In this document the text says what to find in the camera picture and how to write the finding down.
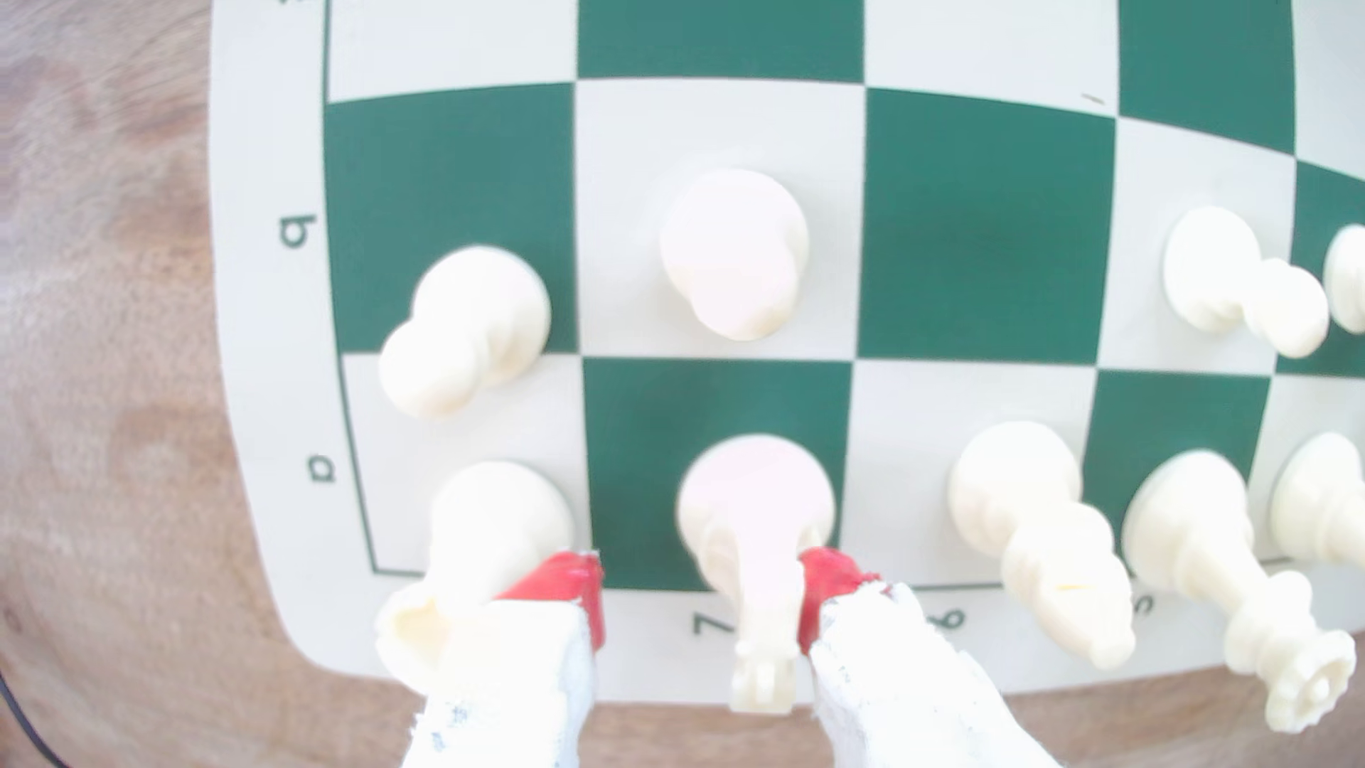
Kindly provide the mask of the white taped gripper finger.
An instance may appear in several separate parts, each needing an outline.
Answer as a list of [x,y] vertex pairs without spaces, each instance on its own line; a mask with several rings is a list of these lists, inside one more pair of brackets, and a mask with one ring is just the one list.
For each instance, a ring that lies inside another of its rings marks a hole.
[[457,619],[404,767],[579,767],[603,576],[598,552],[561,550]]
[[1057,765],[975,658],[927,619],[912,587],[835,548],[799,559],[799,644],[837,767]]

